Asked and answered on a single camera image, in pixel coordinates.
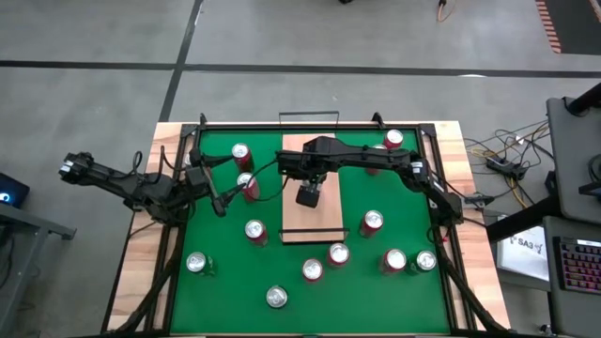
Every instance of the keyboard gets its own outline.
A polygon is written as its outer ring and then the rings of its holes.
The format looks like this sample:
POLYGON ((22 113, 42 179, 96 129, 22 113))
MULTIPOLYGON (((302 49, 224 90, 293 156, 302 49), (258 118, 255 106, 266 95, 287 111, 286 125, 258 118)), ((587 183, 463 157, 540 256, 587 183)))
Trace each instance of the keyboard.
POLYGON ((560 288, 601 295, 601 242, 553 238, 560 288))

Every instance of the soda can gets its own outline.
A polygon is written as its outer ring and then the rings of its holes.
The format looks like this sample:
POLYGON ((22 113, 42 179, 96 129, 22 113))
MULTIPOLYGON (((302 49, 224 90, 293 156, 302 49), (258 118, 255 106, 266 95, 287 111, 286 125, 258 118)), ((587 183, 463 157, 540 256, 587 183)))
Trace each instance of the soda can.
POLYGON ((393 274, 405 269, 407 257, 398 249, 390 249, 380 259, 380 270, 384 274, 393 274))
POLYGON ((428 272, 431 271, 436 264, 436 255, 428 250, 423 250, 412 257, 409 271, 411 274, 428 272))
POLYGON ((244 226, 246 238, 254 245, 264 247, 268 241, 267 228, 261 221, 251 220, 244 226))
POLYGON ((284 288, 274 285, 267 290, 267 304, 273 309, 282 309, 288 303, 288 294, 284 288))
POLYGON ((232 155, 241 173, 251 173, 254 170, 253 154, 248 146, 235 144, 232 147, 232 155))
POLYGON ((323 267, 315 258, 309 258, 302 264, 302 277, 305 281, 317 282, 323 276, 323 267))
MULTIPOLYGON (((384 145, 375 145, 375 146, 372 146, 372 148, 376 148, 376 149, 386 149, 386 146, 384 146, 384 145)), ((365 171, 366 171, 366 172, 367 172, 367 174, 369 174, 369 175, 377 175, 377 174, 380 172, 380 170, 379 170, 379 169, 376 169, 376 168, 365 168, 365 171)))
POLYGON ((403 145, 403 133, 398 130, 389 130, 384 135, 384 146, 388 149, 397 149, 403 145))
POLYGON ((350 258, 350 251, 343 243, 333 243, 328 249, 328 264, 333 268, 340 268, 350 258))
POLYGON ((372 237, 384 225, 384 217, 379 211, 369 210, 365 212, 359 225, 359 233, 365 238, 372 237))
POLYGON ((251 173, 242 173, 238 176, 238 184, 244 184, 244 188, 242 188, 242 193, 244 194, 244 199, 248 203, 254 202, 257 198, 259 198, 260 190, 259 184, 256 182, 256 178, 253 177, 251 173))
POLYGON ((186 267, 190 272, 197 273, 201 276, 214 276, 216 271, 213 258, 199 252, 190 253, 186 259, 186 267))

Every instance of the concrete floor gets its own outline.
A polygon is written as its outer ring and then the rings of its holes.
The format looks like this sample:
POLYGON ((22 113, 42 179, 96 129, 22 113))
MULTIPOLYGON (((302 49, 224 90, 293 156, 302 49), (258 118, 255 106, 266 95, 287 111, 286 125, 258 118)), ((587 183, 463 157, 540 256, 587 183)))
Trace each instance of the concrete floor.
MULTIPOLYGON (((437 1, 206 0, 188 63, 521 70, 600 70, 601 57, 554 54, 534 1, 461 0, 436 24, 437 1)), ((175 63, 192 0, 0 0, 0 59, 175 63)), ((171 71, 0 69, 0 171, 32 186, 25 208, 77 227, 51 238, 18 332, 97 333, 131 218, 118 199, 59 180, 69 151, 130 167, 147 154, 171 71)), ((339 110, 341 119, 459 120, 466 137, 545 118, 549 97, 575 96, 596 80, 184 72, 171 121, 276 120, 282 111, 339 110)), ((550 149, 549 140, 541 143, 550 149)), ((534 199, 552 162, 523 185, 534 199)), ((501 179, 476 176, 479 191, 501 179)), ((490 206, 515 212, 509 196, 490 206)), ((502 286, 514 329, 548 321, 540 291, 502 286)))

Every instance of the green tabletop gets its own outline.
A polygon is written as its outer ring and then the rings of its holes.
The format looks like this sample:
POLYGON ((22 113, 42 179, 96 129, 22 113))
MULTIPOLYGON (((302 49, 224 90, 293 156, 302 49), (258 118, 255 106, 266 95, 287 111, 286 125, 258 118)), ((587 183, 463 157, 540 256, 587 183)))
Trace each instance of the green tabletop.
MULTIPOLYGON (((403 132, 403 148, 417 150, 415 131, 403 132)), ((336 137, 348 145, 372 146, 382 142, 383 133, 337 131, 336 137)), ((258 168, 281 149, 282 134, 205 131, 201 151, 228 154, 238 142, 250 147, 258 168)), ((235 186, 239 174, 233 162, 212 173, 220 192, 235 186)), ((448 333, 438 267, 419 275, 384 276, 378 270, 378 260, 388 249, 401 249, 408 256, 435 251, 425 235, 430 221, 424 195, 410 192, 391 172, 369 176, 362 168, 342 168, 339 174, 344 227, 350 229, 346 245, 351 251, 342 269, 327 267, 329 244, 283 245, 278 233, 281 197, 247 204, 239 195, 223 218, 215 216, 208 199, 198 201, 184 239, 172 333, 448 333), (379 210, 385 224, 372 238, 362 238, 359 223, 370 209, 379 210), (264 248, 255 247, 244 235, 244 225, 251 219, 268 228, 270 239, 264 248), (215 276, 186 269, 186 257, 197 251, 215 260, 215 276), (301 274, 303 261, 310 257, 325 267, 323 278, 314 284, 306 283, 301 274), (267 290, 275 284, 288 293, 287 305, 277 310, 266 303, 267 290)), ((263 197, 281 189, 276 165, 262 172, 258 183, 263 197)))

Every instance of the label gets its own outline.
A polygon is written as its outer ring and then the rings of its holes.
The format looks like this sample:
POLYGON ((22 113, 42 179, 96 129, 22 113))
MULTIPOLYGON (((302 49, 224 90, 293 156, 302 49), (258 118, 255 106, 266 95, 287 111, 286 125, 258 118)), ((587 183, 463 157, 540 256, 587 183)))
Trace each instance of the label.
POLYGON ((580 245, 590 245, 590 246, 595 246, 597 248, 601 248, 601 243, 595 242, 592 240, 576 239, 576 242, 580 245))

